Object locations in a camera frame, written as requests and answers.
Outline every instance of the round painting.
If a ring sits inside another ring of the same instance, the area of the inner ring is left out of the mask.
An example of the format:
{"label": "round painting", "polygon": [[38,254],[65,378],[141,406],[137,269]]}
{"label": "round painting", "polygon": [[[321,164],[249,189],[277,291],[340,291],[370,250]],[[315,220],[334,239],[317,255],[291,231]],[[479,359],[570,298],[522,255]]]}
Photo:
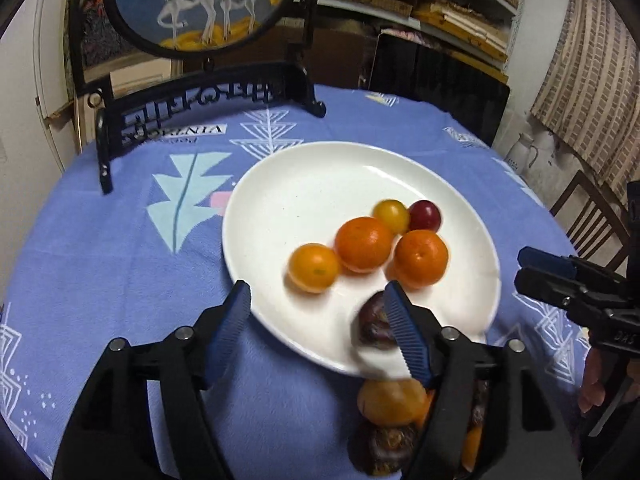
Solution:
{"label": "round painting", "polygon": [[284,0],[109,0],[114,26],[141,50],[180,53],[223,48],[271,26]]}

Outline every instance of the silver screw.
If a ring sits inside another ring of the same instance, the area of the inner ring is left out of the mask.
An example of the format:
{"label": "silver screw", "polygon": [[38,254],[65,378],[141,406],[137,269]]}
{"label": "silver screw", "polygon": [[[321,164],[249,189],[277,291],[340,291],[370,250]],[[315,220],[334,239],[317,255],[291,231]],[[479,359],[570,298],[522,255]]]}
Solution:
{"label": "silver screw", "polygon": [[524,352],[524,343],[519,339],[512,339],[511,341],[509,341],[509,348],[516,352],[516,354],[519,354],[521,352]]}
{"label": "silver screw", "polygon": [[193,337],[193,328],[190,326],[181,326],[174,334],[179,340],[187,341]]}
{"label": "silver screw", "polygon": [[126,345],[127,345],[126,339],[117,337],[116,339],[112,339],[110,341],[109,350],[111,350],[112,352],[119,352],[120,350],[123,350]]}
{"label": "silver screw", "polygon": [[444,327],[442,329],[442,332],[440,332],[440,333],[442,334],[442,337],[444,339],[447,339],[449,341],[455,341],[456,339],[458,339],[460,337],[460,332],[458,332],[458,330],[456,330],[452,326]]}

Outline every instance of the white pitcher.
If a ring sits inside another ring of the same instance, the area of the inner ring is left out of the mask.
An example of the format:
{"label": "white pitcher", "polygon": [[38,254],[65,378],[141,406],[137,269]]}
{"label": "white pitcher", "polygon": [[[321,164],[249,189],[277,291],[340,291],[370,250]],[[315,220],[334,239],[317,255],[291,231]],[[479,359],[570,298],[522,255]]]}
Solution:
{"label": "white pitcher", "polygon": [[[529,160],[529,153],[531,150],[536,150],[536,155],[533,157],[531,163],[527,166]],[[525,169],[533,166],[533,163],[538,158],[540,152],[538,148],[533,145],[533,139],[527,134],[520,134],[518,141],[511,147],[509,153],[504,158],[504,161],[511,166],[511,169],[517,174],[521,175]]]}

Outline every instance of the blue tablecloth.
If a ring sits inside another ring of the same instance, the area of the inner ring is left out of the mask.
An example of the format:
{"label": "blue tablecloth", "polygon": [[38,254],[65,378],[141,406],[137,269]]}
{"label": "blue tablecloth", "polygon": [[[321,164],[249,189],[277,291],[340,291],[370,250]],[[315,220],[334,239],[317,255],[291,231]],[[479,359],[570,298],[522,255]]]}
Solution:
{"label": "blue tablecloth", "polygon": [[[294,105],[248,107],[241,101],[176,116],[182,124],[209,127],[178,131],[114,161],[108,196],[100,191],[91,147],[64,174],[18,258],[0,325],[2,415],[45,473],[110,339],[160,340],[225,297],[231,283],[221,227],[236,182],[270,153],[316,140],[401,153],[466,197],[489,229],[502,269],[502,299],[488,341],[522,339],[568,424],[575,423],[588,343],[564,313],[521,297],[513,286],[521,247],[572,252],[551,215],[495,152],[449,114],[369,92],[318,87],[317,94],[326,102],[324,119]],[[185,160],[198,171],[185,172]],[[183,204],[190,211],[180,212],[179,226],[154,212],[154,204],[168,200],[159,185],[164,176],[178,177],[172,182],[201,199]],[[360,421],[360,384],[306,361],[251,319],[232,371],[205,402],[238,480],[351,480],[362,478],[346,451]],[[177,474],[153,385],[150,403],[162,466]]]}

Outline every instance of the wooden chair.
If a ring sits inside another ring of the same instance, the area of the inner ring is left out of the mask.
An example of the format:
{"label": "wooden chair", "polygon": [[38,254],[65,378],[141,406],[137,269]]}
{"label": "wooden chair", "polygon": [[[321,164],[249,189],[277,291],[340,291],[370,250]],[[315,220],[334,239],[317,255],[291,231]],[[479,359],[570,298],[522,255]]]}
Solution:
{"label": "wooden chair", "polygon": [[551,214],[553,216],[558,214],[578,186],[585,190],[589,199],[566,235],[571,239],[578,256],[588,260],[611,238],[612,234],[616,234],[622,243],[622,248],[606,265],[607,269],[616,270],[628,255],[629,233],[598,187],[583,172],[578,171],[575,174],[551,208]]}

